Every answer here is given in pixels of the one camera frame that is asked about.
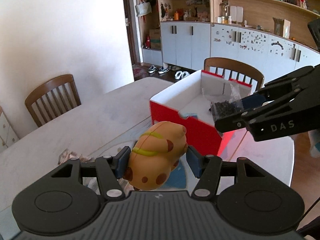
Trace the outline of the red cardboard box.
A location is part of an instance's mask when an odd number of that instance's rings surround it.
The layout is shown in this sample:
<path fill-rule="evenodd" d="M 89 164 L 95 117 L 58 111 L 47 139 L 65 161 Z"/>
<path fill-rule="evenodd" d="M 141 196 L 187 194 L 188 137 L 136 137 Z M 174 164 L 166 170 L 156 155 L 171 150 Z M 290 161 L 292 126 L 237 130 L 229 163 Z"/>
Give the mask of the red cardboard box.
<path fill-rule="evenodd" d="M 151 120 L 183 125 L 187 129 L 187 143 L 200 154 L 221 155 L 234 132 L 220 134 L 209 109 L 212 97 L 230 96 L 232 87 L 239 89 L 242 98 L 252 89 L 250 84 L 198 70 L 150 99 Z"/>

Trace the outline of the pair of white slippers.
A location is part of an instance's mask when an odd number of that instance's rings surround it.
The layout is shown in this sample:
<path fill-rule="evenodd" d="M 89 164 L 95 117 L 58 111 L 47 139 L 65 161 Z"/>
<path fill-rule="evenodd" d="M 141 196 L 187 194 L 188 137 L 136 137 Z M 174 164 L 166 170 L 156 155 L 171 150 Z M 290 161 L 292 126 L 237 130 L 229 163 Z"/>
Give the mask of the pair of white slippers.
<path fill-rule="evenodd" d="M 175 80 L 180 80 L 180 79 L 183 79 L 185 77 L 188 77 L 190 75 L 190 73 L 188 71 L 177 71 L 175 73 Z"/>

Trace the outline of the yellow spotted plush toy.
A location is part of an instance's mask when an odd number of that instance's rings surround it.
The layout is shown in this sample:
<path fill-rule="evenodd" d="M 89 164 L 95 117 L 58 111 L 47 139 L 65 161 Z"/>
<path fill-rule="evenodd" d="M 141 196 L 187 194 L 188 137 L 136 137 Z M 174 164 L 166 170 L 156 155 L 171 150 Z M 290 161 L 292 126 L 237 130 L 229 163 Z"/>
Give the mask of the yellow spotted plush toy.
<path fill-rule="evenodd" d="M 152 125 L 131 150 L 123 178 L 136 191 L 161 187 L 187 151 L 186 133 L 183 125 L 169 121 Z"/>

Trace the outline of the white drawer sideboard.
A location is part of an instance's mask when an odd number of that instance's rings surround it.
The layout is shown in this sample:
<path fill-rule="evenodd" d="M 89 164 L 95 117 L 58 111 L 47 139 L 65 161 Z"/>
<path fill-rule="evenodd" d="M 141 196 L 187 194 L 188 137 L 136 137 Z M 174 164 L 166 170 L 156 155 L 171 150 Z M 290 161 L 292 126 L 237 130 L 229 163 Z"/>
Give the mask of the white drawer sideboard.
<path fill-rule="evenodd" d="M 11 124 L 9 124 L 2 107 L 0 107 L 0 114 L 0 152 L 2 153 L 19 141 L 19 137 L 13 130 Z"/>

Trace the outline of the wooden chair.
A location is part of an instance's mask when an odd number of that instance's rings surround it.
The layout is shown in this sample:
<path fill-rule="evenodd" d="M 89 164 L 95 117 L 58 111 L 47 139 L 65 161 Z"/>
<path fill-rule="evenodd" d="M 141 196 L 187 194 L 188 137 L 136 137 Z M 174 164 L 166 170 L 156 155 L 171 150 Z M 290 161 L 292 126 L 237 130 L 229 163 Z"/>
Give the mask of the wooden chair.
<path fill-rule="evenodd" d="M 43 83 L 27 96 L 24 103 L 38 127 L 81 105 L 71 74 Z"/>
<path fill-rule="evenodd" d="M 222 77 L 227 79 L 236 79 L 249 85 L 256 82 L 255 90 L 259 90 L 264 82 L 264 76 L 259 70 L 237 60 L 209 57 L 204 60 L 203 69 L 209 72 L 211 68 L 215 68 L 214 74 L 221 72 Z"/>

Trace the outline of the clear bag black contents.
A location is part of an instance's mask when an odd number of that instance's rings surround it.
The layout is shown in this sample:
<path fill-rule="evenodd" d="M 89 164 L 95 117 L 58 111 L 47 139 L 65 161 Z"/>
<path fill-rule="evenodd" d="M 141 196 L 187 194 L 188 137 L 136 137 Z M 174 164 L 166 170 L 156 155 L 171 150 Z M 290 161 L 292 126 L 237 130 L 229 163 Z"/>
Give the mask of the clear bag black contents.
<path fill-rule="evenodd" d="M 208 96 L 208 100 L 210 101 L 210 112 L 214 122 L 239 113 L 244 109 L 241 101 L 240 85 L 237 83 L 225 83 L 223 94 Z"/>

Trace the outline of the white wall cabinet unit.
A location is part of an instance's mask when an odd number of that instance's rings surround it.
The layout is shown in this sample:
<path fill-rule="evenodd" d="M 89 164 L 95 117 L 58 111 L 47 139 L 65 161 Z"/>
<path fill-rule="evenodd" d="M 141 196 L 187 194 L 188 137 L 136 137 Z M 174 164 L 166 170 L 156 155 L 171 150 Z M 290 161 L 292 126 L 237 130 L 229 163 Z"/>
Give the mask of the white wall cabinet unit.
<path fill-rule="evenodd" d="M 206 58 L 223 57 L 258 69 L 265 81 L 319 64 L 308 29 L 319 0 L 144 1 L 152 6 L 140 21 L 145 63 L 199 70 Z M 291 22 L 290 38 L 273 33 L 273 18 Z M 150 29 L 161 30 L 161 49 L 151 49 Z"/>

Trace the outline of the right wooden chair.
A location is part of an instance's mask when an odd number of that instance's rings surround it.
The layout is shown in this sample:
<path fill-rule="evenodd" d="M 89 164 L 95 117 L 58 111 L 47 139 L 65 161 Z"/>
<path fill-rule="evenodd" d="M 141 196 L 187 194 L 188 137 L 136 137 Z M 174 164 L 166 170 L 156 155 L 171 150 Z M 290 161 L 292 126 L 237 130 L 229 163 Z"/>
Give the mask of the right wooden chair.
<path fill-rule="evenodd" d="M 221 72 L 222 77 L 227 79 L 236 79 L 249 85 L 256 82 L 255 90 L 259 90 L 264 82 L 264 76 L 259 70 L 237 60 L 209 57 L 204 60 L 203 69 L 209 72 L 211 68 L 215 68 L 214 74 Z"/>

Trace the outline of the silver foil snack bag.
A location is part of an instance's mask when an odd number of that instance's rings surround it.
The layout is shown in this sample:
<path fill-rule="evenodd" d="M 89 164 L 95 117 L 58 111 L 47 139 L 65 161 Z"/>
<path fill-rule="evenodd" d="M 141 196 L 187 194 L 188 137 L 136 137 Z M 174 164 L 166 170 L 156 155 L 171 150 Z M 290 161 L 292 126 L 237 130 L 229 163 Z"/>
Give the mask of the silver foil snack bag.
<path fill-rule="evenodd" d="M 59 155 L 57 164 L 61 165 L 61 164 L 65 163 L 66 161 L 68 161 L 69 159 L 72 159 L 72 160 L 79 159 L 82 163 L 87 163 L 87 162 L 90 162 L 92 160 L 92 158 L 90 158 L 90 157 L 84 156 L 82 154 L 78 154 L 78 153 L 73 152 L 73 151 L 71 151 L 69 149 L 65 149 Z"/>

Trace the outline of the hanging tote bag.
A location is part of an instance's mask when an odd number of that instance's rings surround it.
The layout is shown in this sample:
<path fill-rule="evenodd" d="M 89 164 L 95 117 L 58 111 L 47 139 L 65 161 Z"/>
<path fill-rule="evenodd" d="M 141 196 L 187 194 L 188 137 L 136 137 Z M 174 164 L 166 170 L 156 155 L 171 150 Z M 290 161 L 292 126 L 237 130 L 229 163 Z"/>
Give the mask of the hanging tote bag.
<path fill-rule="evenodd" d="M 136 13 L 138 17 L 145 16 L 152 12 L 151 4 L 144 0 L 139 0 L 139 3 L 136 5 Z"/>

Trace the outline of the far wooden chair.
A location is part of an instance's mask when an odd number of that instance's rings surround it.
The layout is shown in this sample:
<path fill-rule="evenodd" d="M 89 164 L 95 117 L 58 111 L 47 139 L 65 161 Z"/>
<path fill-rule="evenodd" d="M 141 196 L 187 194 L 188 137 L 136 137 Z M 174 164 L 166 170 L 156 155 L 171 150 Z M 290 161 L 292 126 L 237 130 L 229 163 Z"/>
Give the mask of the far wooden chair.
<path fill-rule="evenodd" d="M 24 103 L 38 127 L 81 105 L 71 74 L 43 83 L 27 96 Z"/>

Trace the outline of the brown entrance door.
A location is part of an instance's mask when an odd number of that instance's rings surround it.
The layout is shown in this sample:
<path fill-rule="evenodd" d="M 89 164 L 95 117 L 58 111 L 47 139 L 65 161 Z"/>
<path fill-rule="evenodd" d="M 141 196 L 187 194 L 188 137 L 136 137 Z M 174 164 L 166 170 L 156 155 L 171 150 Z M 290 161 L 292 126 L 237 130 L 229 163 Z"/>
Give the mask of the brown entrance door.
<path fill-rule="evenodd" d="M 130 0 L 123 0 L 124 11 L 125 11 L 125 24 L 127 29 L 127 38 L 129 43 L 130 57 L 132 65 L 137 63 L 137 57 L 135 52 L 135 41 L 133 36 L 133 28 L 131 24 L 131 10 L 130 10 Z"/>

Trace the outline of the pair of sneakers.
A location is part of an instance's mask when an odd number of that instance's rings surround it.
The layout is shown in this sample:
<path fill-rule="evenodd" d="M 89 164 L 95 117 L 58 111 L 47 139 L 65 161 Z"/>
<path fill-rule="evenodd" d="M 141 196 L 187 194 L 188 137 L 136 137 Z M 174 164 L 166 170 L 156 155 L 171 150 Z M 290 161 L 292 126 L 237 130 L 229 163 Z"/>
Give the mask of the pair of sneakers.
<path fill-rule="evenodd" d="M 153 74 L 153 73 L 157 72 L 159 75 L 162 75 L 162 74 L 165 74 L 165 73 L 167 73 L 167 72 L 169 72 L 169 71 L 170 71 L 170 68 L 169 68 L 169 67 L 167 67 L 167 68 L 165 68 L 165 67 L 160 67 L 160 68 L 158 68 L 158 67 L 156 67 L 155 65 L 151 65 L 151 66 L 148 68 L 148 73 L 149 73 L 149 74 Z"/>

